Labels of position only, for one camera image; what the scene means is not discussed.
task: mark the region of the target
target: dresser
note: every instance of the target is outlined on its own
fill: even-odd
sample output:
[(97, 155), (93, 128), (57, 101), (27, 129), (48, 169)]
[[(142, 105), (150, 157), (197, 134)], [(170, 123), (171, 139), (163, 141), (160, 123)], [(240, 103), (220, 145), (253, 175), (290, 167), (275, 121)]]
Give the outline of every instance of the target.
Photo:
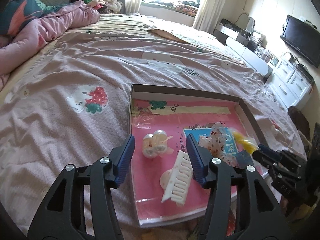
[(312, 90), (308, 78), (286, 59), (279, 61), (266, 85), (285, 109), (295, 106), (301, 110), (309, 100)]

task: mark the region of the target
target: white plastic comb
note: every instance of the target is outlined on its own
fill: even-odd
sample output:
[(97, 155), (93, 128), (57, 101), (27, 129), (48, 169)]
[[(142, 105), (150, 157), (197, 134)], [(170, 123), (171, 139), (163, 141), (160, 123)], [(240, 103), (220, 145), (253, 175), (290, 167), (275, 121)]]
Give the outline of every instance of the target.
[(184, 205), (193, 174), (191, 162), (187, 153), (179, 151), (171, 170), (170, 178), (167, 180), (167, 183), (163, 183), (161, 180), (166, 180), (165, 177), (168, 177), (169, 174), (170, 170), (165, 171), (160, 179), (160, 184), (162, 184), (162, 186), (167, 184), (161, 203), (170, 198), (177, 204)]

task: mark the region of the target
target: pink comforter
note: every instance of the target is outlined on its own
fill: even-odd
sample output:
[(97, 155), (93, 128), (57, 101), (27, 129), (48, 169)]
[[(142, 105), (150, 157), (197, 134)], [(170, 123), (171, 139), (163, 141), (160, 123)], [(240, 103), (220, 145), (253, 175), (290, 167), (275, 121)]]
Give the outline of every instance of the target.
[(71, 28), (84, 27), (99, 20), (99, 12), (83, 1), (65, 6), (57, 13), (29, 22), (12, 43), (0, 49), (0, 91), (11, 71), (35, 55), (49, 41)]

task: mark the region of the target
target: television screen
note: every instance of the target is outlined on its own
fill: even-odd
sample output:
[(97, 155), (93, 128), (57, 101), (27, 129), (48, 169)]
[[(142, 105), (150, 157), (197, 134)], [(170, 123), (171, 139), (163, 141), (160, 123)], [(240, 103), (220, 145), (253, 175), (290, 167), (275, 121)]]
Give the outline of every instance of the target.
[(320, 32), (312, 26), (288, 15), (280, 38), (312, 65), (320, 65)]

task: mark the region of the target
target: pink book cover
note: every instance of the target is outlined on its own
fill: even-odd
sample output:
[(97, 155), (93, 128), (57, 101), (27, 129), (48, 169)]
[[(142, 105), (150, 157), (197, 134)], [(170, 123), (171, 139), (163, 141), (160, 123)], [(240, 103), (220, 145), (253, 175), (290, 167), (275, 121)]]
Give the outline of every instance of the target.
[[(144, 224), (142, 227), (156, 222), (168, 225), (176, 220), (188, 220), (204, 214), (210, 190), (202, 189), (192, 179), (186, 202), (184, 206), (178, 207), (171, 200), (161, 203), (164, 189), (159, 180), (165, 171), (172, 169), (178, 151), (187, 152), (183, 129), (212, 127), (214, 123), (222, 122), (246, 135), (234, 109), (235, 105), (235, 102), (226, 101), (170, 102), (134, 99), (131, 126), (136, 146), (131, 160), (131, 173), (136, 211), (140, 225)], [(174, 152), (148, 159), (142, 154), (142, 140), (146, 134), (156, 130), (164, 130), (168, 136), (173, 136), (167, 143)], [(231, 194), (236, 195), (236, 187), (232, 187)]]

